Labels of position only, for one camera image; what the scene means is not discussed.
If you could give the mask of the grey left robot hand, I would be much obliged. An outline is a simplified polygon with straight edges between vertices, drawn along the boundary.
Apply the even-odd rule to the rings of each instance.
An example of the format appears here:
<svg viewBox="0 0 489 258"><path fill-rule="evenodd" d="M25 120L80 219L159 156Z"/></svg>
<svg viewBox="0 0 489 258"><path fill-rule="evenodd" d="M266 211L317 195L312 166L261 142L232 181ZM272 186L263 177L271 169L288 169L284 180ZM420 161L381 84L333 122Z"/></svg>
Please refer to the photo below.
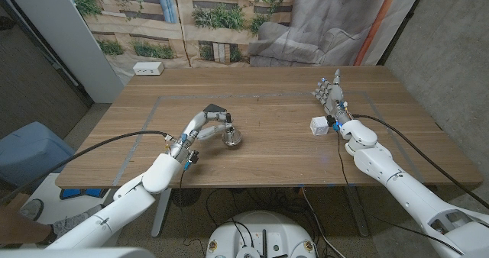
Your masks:
<svg viewBox="0 0 489 258"><path fill-rule="evenodd" d="M230 147L241 141L241 135L233 126L231 115L227 111L201 111L173 141L166 154L184 163L183 169L188 170L198 160L199 152L190 150L194 141L205 140L219 132L223 133L223 141Z"/></svg>

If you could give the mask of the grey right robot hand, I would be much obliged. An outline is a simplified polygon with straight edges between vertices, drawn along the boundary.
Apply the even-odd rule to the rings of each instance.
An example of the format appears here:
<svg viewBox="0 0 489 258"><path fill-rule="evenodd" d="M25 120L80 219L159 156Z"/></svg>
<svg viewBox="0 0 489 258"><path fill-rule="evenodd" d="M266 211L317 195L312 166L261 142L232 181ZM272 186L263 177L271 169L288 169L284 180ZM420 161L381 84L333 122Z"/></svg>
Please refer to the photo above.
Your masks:
<svg viewBox="0 0 489 258"><path fill-rule="evenodd" d="M343 91L339 85L341 79L341 70L335 71L332 82L325 78L318 83L318 87L312 92L312 95L323 106L326 117L329 118L329 126L339 131L341 126L353 119L348 112L348 103L344 99Z"/></svg>

